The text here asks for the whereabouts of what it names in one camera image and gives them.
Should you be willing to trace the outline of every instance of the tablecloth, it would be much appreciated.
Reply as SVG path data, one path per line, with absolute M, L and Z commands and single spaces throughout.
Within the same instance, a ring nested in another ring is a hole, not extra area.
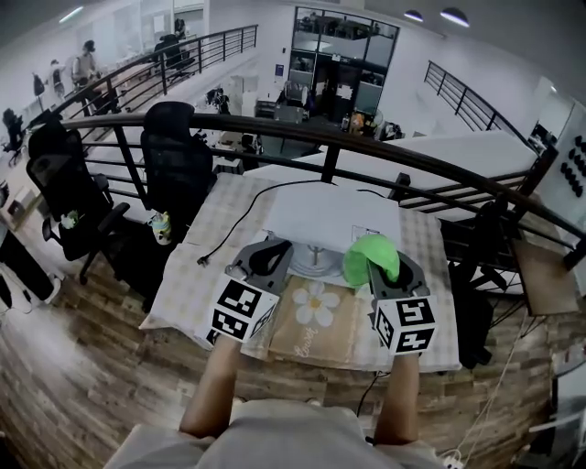
M 210 258 L 206 268 L 199 266 L 197 260 L 222 241 L 258 192 L 274 184 L 271 180 L 233 174 L 222 173 L 218 176 L 183 244 L 178 245 L 171 254 L 163 282 L 141 329 L 172 327 L 201 346 L 211 347 L 205 341 L 205 336 L 209 327 L 206 315 L 212 301 L 213 287 L 225 266 L 262 228 L 276 191 L 268 191 L 258 197 L 250 213 L 234 229 L 224 246 Z M 455 310 L 440 221 L 433 215 L 405 209 L 400 210 L 400 220 L 403 251 L 421 266 L 431 293 L 438 298 L 438 335 L 432 347 L 419 359 L 421 371 L 459 369 Z M 273 325 L 280 313 L 278 311 L 271 323 L 244 345 L 243 353 L 264 360 L 274 358 L 270 354 L 270 343 Z M 375 331 L 364 328 L 356 340 L 353 356 L 344 364 L 336 366 L 362 370 L 388 369 L 391 366 L 392 356 L 380 347 Z M 305 361 L 314 365 L 332 366 L 322 364 L 320 360 L 311 362 L 311 357 Z

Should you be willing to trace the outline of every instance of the person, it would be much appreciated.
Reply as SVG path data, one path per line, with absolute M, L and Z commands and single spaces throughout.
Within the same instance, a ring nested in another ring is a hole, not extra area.
M 24 132 L 22 131 L 22 115 L 16 117 L 15 112 L 7 108 L 2 115 L 2 122 L 8 131 L 10 143 L 5 147 L 5 151 L 18 151 L 22 147 Z
M 57 277 L 50 278 L 27 249 L 18 241 L 4 222 L 0 221 L 0 263 L 10 268 L 39 300 L 49 303 L 59 292 L 61 282 Z M 7 307 L 12 299 L 4 278 L 0 274 L 0 300 Z
M 58 60 L 53 59 L 51 61 L 49 79 L 46 81 L 46 84 L 50 84 L 53 87 L 53 91 L 60 101 L 63 101 L 63 96 L 65 96 L 65 86 L 63 85 L 63 78 L 61 76 L 64 70 L 65 67 L 60 65 Z
M 73 61 L 71 80 L 76 91 L 82 90 L 100 78 L 100 72 L 97 70 L 95 58 L 93 57 L 94 52 L 95 43 L 92 40 L 86 40 L 83 44 L 81 55 Z M 92 103 L 97 115 L 108 113 L 107 100 L 102 96 L 102 93 L 97 90 L 87 89 L 85 97 L 89 103 Z
M 178 40 L 183 40 L 186 37 L 187 29 L 185 27 L 185 20 L 175 18 L 175 36 Z
M 416 354 L 395 359 L 371 446 L 349 409 L 273 399 L 233 406 L 240 348 L 219 335 L 179 431 L 137 425 L 104 469 L 443 467 L 418 440 Z
M 71 79 L 73 84 L 78 88 L 87 86 L 90 81 L 98 76 L 96 69 L 95 58 L 95 43 L 92 40 L 86 40 L 81 50 L 81 55 L 77 56 L 73 61 L 71 69 Z

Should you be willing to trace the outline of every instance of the person's arm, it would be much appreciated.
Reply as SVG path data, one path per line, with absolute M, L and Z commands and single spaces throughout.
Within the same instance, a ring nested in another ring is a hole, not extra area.
M 219 335 L 179 431 L 197 438 L 218 438 L 230 423 L 242 344 Z
M 418 354 L 398 355 L 386 389 L 374 444 L 402 445 L 418 439 Z

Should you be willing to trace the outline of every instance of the white paper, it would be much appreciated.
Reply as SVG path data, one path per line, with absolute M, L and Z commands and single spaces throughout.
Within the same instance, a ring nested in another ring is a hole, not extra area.
M 326 183 L 278 189 L 263 229 L 339 253 L 366 233 L 385 235 L 397 250 L 402 248 L 397 202 Z
M 153 16 L 153 24 L 154 24 L 156 33 L 164 31 L 165 30 L 165 16 L 164 15 Z

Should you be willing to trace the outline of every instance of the black cable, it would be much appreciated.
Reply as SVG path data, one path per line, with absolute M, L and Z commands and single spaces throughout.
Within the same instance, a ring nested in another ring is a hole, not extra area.
M 382 197 L 383 199 L 386 199 L 386 197 L 384 195 L 379 194 L 377 191 L 371 191 L 370 189 L 358 189 L 357 192 L 370 192 L 374 195 L 378 195 L 379 197 Z
M 241 216 L 241 217 L 238 219 L 238 221 L 237 221 L 237 222 L 236 222 L 236 223 L 235 223 L 235 224 L 232 226 L 232 228 L 230 228 L 230 231 L 228 232 L 228 234 L 226 235 L 226 237 L 225 237 L 225 238 L 222 240 L 222 242 L 221 242 L 221 243 L 219 243 L 219 244 L 216 246 L 216 248 L 215 248 L 213 251 L 211 251 L 209 254 L 206 254 L 205 256 L 202 256 L 202 257 L 200 257 L 200 258 L 198 259 L 198 265 L 200 265 L 200 266 L 204 266 L 204 267 L 206 267 L 206 266 L 208 265 L 208 259 L 209 259 L 211 256 L 213 256 L 213 255 L 214 255 L 214 254 L 215 254 L 215 253 L 216 253 L 216 252 L 217 252 L 217 251 L 218 251 L 218 250 L 219 250 L 219 249 L 220 249 L 220 248 L 221 248 L 221 247 L 224 245 L 224 243 L 225 243 L 226 241 L 228 241 L 228 238 L 230 237 L 230 235 L 231 235 L 231 234 L 232 234 L 232 232 L 234 231 L 234 228 L 236 228 L 236 226 L 238 226 L 238 224 L 239 224 L 239 223 L 240 223 L 240 222 L 241 222 L 241 221 L 242 221 L 244 218 L 246 218 L 246 215 L 250 213 L 250 211 L 251 211 L 251 210 L 253 209 L 253 207 L 255 206 L 256 199 L 258 199 L 258 197 L 259 197 L 261 194 L 264 194 L 264 193 L 265 193 L 265 192 L 267 192 L 267 191 L 271 191 L 272 189 L 276 189 L 276 188 L 279 188 L 279 187 L 284 187 L 284 186 L 292 186 L 292 185 L 295 185 L 295 184 L 309 184 L 309 183 L 312 183 L 312 182 L 323 182 L 323 181 L 321 181 L 321 180 L 298 180 L 298 181 L 295 181 L 295 182 L 283 182 L 282 184 L 275 184 L 274 186 L 270 186 L 270 187 L 267 187 L 266 189 L 262 189 L 262 190 L 261 190 L 260 192 L 258 192 L 258 193 L 256 194 L 256 196 L 253 198 L 253 201 L 252 201 L 252 203 L 250 204 L 250 207 L 248 207 L 248 210 L 247 210 L 247 211 L 244 213 L 244 215 L 242 215 L 242 216 Z
M 360 402 L 358 403 L 358 408 L 356 409 L 356 417 L 360 417 L 360 409 L 362 408 L 363 404 L 364 404 L 364 400 L 366 399 L 366 395 L 368 394 L 368 392 L 373 388 L 374 383 L 376 383 L 376 380 L 379 377 L 385 377 L 385 376 L 389 376 L 390 373 L 383 373 L 380 371 L 376 372 L 376 376 L 373 379 L 373 382 L 370 384 L 370 386 L 364 391 L 363 396 L 360 399 Z
M 510 287 L 510 286 L 511 286 L 511 284 L 513 283 L 513 280 L 515 280 L 515 276 L 516 276 L 516 274 L 517 274 L 516 272 L 513 272 L 513 276 L 512 276 L 512 277 L 511 277 L 511 279 L 509 280 L 509 283 L 507 283 L 507 285 L 506 285 L 505 289 L 503 290 L 503 293 L 506 293 L 506 291 L 509 289 L 509 287 Z M 499 322 L 502 322 L 502 321 L 504 321 L 506 318 L 508 318 L 509 316 L 513 315 L 513 312 L 517 312 L 517 311 L 519 311 L 521 308 L 523 308 L 523 305 L 524 305 L 524 303 L 525 303 L 525 302 L 524 302 L 524 300 L 520 300 L 520 301 L 521 301 L 521 303 L 520 303 L 520 305 L 518 306 L 518 308 L 516 308 L 516 309 L 515 309 L 515 305 L 518 303 L 518 301 L 516 301 L 515 303 L 513 303 L 513 307 L 512 307 L 512 308 L 510 308 L 510 309 L 509 309 L 507 312 L 505 312 L 505 313 L 504 313 L 502 316 L 500 316 L 499 318 L 497 318 L 497 320 L 496 320 L 496 321 L 494 321 L 494 322 L 491 324 L 491 326 L 488 328 L 488 330 L 490 331 L 490 330 L 491 330 L 491 329 L 493 329 L 493 327 L 494 327 L 495 325 L 497 325 Z M 499 303 L 500 303 L 500 302 L 501 302 L 501 298 L 499 298 L 499 299 L 496 301 L 496 303 L 494 304 L 494 306 L 493 306 L 493 314 L 494 314 L 494 312 L 496 311 L 496 307 L 499 305 Z

